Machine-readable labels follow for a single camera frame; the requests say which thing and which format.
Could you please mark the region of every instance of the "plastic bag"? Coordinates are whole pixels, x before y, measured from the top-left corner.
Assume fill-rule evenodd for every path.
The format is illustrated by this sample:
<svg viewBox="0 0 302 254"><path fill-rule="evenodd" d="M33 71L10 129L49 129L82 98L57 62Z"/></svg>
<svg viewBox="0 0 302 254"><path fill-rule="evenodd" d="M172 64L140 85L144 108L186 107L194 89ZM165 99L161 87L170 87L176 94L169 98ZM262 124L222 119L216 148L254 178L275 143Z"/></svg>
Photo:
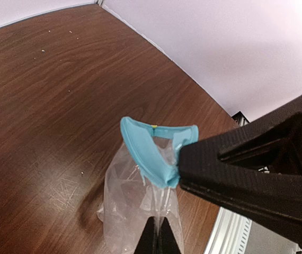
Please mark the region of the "plastic bag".
<svg viewBox="0 0 302 254"><path fill-rule="evenodd" d="M165 162L175 166L172 140L152 139ZM159 222L166 217L184 253L176 189L159 188L144 177L129 150L123 143L106 171L104 202L97 212L104 223L106 245L112 254L133 254L148 218L154 216Z"/></svg>

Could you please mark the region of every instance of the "light blue plastic strip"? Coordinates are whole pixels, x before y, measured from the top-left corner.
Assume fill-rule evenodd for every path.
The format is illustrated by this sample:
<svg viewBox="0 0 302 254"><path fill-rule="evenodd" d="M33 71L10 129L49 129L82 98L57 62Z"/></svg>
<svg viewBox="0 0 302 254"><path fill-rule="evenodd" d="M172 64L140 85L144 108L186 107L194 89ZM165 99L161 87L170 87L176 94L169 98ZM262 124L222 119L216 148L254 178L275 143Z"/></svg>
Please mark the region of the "light blue plastic strip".
<svg viewBox="0 0 302 254"><path fill-rule="evenodd" d="M132 158L140 168L141 175L159 188L175 188L180 179L177 165L169 165L164 160L152 137L172 139L177 159L182 146L198 141L198 127L156 126L123 117L120 121L120 131Z"/></svg>

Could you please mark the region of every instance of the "translucent bag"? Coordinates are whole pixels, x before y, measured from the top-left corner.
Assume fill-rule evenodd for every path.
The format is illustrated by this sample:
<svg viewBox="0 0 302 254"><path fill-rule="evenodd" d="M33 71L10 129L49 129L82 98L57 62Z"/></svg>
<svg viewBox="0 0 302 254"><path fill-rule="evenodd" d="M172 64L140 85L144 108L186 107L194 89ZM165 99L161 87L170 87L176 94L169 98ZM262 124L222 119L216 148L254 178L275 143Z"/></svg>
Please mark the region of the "translucent bag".
<svg viewBox="0 0 302 254"><path fill-rule="evenodd" d="M146 128L148 133L140 136L138 128ZM179 181L176 153L183 145L198 139L198 129L196 126L159 128L155 131L156 126L129 117L122 119L124 143L106 171L104 202L97 212L104 223L104 239L112 254L133 254L151 216L158 218L157 228L161 217L168 219L184 253L175 189Z"/></svg>

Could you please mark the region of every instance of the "brown wooden surface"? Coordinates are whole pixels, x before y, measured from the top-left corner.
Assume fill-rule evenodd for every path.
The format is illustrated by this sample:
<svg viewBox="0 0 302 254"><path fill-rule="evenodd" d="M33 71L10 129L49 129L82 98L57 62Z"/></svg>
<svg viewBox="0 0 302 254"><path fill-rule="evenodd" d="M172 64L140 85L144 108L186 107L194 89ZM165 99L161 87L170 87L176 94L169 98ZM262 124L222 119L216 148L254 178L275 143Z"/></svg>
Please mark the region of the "brown wooden surface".
<svg viewBox="0 0 302 254"><path fill-rule="evenodd" d="M107 253L95 211L126 115L197 124L201 139L235 126L97 5L0 29L0 254ZM179 203L185 253L202 253L218 207L182 191Z"/></svg>

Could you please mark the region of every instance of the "wooden table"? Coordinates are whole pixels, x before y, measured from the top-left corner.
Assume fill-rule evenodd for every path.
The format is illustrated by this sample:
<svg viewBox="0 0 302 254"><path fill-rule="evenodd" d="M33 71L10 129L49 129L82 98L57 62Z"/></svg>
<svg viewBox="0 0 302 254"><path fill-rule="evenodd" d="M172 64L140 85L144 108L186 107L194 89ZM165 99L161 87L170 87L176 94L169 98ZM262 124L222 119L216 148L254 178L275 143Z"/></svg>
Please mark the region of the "wooden table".
<svg viewBox="0 0 302 254"><path fill-rule="evenodd" d="M97 5L0 29L0 254L108 253L95 211L126 115L197 124L201 139L235 126ZM183 191L179 203L185 253L203 253L218 207Z"/></svg>

